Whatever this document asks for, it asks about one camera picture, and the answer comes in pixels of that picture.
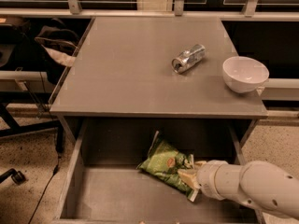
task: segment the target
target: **cord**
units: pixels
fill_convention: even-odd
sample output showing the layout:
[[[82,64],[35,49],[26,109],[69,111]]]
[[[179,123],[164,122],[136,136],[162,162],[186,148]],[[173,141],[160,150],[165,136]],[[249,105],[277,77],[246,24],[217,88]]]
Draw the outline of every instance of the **cord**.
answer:
[[[58,156],[57,164],[56,164],[56,166],[55,166],[55,168],[54,168],[54,170],[53,170],[53,174],[52,174],[51,178],[49,179],[49,181],[48,181],[46,187],[44,188],[44,191],[43,191],[43,193],[41,194],[41,196],[40,196],[40,198],[39,198],[39,201],[38,201],[38,203],[37,203],[37,205],[36,205],[36,209],[35,209],[34,213],[31,215],[28,224],[30,224],[31,221],[33,220],[33,218],[34,218],[34,216],[35,216],[35,214],[36,214],[36,211],[37,211],[37,209],[38,209],[38,206],[40,205],[40,202],[42,201],[42,199],[43,199],[43,197],[44,197],[44,195],[45,195],[45,193],[46,193],[46,190],[47,190],[47,188],[48,188],[48,185],[49,185],[50,181],[54,178],[54,176],[55,176],[55,175],[58,173],[58,171],[59,171],[59,160],[60,160],[60,158],[61,158],[61,157]]]

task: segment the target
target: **silver can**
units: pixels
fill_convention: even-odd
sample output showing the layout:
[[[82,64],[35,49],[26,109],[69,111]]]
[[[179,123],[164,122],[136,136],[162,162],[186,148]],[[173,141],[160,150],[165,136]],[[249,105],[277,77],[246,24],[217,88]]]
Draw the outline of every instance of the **silver can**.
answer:
[[[203,45],[196,44],[191,49],[184,50],[172,61],[173,70],[181,74],[196,63],[199,63],[206,55],[206,48]]]

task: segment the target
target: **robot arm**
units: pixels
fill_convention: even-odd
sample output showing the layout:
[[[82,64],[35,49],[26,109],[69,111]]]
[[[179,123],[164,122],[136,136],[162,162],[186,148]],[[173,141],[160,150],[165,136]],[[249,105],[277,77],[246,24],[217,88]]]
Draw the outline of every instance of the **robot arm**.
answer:
[[[299,180],[269,162],[241,166],[209,161],[197,171],[196,178],[207,197],[299,220]]]

